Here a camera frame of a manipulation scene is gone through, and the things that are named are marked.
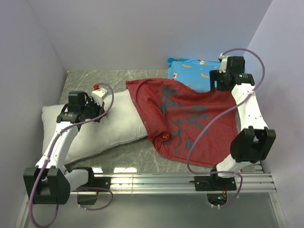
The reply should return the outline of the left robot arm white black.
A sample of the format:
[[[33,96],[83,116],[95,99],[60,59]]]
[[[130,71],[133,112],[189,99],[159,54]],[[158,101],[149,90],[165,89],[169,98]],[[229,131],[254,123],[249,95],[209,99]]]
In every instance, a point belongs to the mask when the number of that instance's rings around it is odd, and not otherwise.
[[[81,126],[89,122],[99,122],[105,115],[104,100],[94,98],[83,91],[70,92],[56,119],[52,140],[41,159],[33,168],[26,168],[23,179],[30,205],[66,204],[70,192],[81,187],[90,191],[96,180],[91,168],[64,172],[64,163],[70,146]]]

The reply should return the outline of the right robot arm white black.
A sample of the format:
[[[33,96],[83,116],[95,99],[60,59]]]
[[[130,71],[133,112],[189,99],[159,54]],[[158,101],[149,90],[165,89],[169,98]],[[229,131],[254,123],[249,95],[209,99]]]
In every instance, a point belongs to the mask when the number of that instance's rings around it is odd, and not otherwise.
[[[254,91],[255,81],[245,73],[245,60],[238,56],[219,57],[220,67],[210,72],[212,92],[230,91],[239,115],[239,133],[230,144],[230,154],[213,169],[209,178],[211,188],[221,189],[244,167],[266,159],[276,132],[268,128],[259,109]]]

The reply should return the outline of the white pillow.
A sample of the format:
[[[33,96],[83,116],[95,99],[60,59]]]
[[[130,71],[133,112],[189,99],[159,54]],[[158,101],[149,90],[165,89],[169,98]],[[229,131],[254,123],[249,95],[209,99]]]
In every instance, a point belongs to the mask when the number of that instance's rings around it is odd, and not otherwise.
[[[68,150],[53,151],[49,158],[51,162],[68,164],[147,136],[128,90],[109,95],[104,105],[108,113],[100,122],[86,123],[80,129],[74,127],[74,134],[66,132],[57,140],[60,143],[68,138],[64,145]]]

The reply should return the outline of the red pillowcase with grey print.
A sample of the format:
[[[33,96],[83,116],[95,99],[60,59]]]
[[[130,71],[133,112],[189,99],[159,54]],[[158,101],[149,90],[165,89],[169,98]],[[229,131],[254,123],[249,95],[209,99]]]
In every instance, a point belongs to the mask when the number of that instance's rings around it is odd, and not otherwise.
[[[230,92],[197,92],[163,78],[127,81],[126,88],[160,156],[182,163],[190,158],[191,165],[212,167],[230,154],[238,135],[235,111],[197,139],[211,120],[236,104]]]

